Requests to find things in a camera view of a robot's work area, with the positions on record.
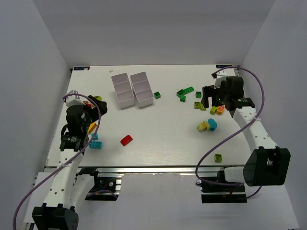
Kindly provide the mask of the orange butterfly round lego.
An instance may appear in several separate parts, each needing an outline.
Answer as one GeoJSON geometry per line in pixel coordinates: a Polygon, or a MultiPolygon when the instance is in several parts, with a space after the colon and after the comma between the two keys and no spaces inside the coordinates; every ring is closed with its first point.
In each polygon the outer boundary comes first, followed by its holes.
{"type": "Polygon", "coordinates": [[[216,110],[215,110],[215,113],[217,115],[221,115],[224,112],[224,110],[225,110],[225,105],[217,106],[216,110]]]}

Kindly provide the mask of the lime long lego brick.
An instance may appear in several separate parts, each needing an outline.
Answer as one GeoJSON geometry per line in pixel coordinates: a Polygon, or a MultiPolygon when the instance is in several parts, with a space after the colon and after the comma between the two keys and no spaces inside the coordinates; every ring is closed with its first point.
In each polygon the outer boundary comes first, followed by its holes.
{"type": "Polygon", "coordinates": [[[210,114],[212,114],[212,115],[214,115],[215,113],[216,113],[216,107],[215,106],[213,106],[212,108],[211,108],[211,110],[210,110],[210,114]]]}

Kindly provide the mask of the pale yellow orange lego stack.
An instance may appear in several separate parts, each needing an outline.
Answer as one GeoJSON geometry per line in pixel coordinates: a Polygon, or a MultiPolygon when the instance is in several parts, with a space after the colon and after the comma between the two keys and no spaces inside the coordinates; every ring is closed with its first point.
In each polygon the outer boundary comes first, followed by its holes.
{"type": "Polygon", "coordinates": [[[197,130],[199,132],[207,131],[211,128],[210,124],[207,121],[203,121],[202,123],[197,125],[197,130]]]}

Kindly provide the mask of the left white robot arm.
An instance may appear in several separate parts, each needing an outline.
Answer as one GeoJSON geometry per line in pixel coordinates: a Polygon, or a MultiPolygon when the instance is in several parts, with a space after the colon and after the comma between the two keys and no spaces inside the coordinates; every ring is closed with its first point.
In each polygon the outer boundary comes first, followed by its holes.
{"type": "Polygon", "coordinates": [[[51,187],[42,202],[32,211],[33,221],[39,230],[75,230],[79,225],[78,210],[95,185],[95,172],[86,168],[78,171],[89,137],[90,125],[100,124],[107,113],[107,103],[93,96],[86,97],[94,107],[80,100],[82,95],[71,92],[64,97],[67,106],[66,124],[60,134],[59,164],[56,170],[38,183],[35,191],[47,180],[51,187]]]}

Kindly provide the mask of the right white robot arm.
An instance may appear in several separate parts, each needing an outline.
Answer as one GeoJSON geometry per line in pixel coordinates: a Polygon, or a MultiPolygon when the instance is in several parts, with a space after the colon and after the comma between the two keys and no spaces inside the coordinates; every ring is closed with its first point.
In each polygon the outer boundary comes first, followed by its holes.
{"type": "Polygon", "coordinates": [[[226,167],[222,174],[224,184],[248,186],[283,185],[290,162],[290,152],[280,148],[268,135],[258,120],[253,101],[244,97],[244,81],[241,77],[218,75],[215,83],[203,88],[205,107],[209,101],[215,107],[225,106],[231,117],[243,130],[251,151],[242,167],[226,167]]]}

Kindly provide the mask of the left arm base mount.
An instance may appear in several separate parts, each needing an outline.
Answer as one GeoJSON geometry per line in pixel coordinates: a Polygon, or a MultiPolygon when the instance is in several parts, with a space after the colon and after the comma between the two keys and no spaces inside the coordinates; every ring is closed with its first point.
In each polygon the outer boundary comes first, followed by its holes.
{"type": "Polygon", "coordinates": [[[117,178],[115,176],[103,176],[97,168],[82,168],[76,175],[89,175],[94,182],[85,200],[117,201],[119,190],[116,189],[117,178]]]}

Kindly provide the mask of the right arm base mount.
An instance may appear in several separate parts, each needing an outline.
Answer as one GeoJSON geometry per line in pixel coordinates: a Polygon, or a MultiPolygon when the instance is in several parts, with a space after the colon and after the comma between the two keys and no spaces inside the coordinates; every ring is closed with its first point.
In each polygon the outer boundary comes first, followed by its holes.
{"type": "MultiPolygon", "coordinates": [[[[198,169],[198,176],[209,182],[231,184],[224,175],[224,167],[198,169]]],[[[247,196],[245,186],[225,186],[207,183],[197,178],[195,185],[201,189],[201,202],[203,204],[232,204],[246,203],[247,196]]]]}

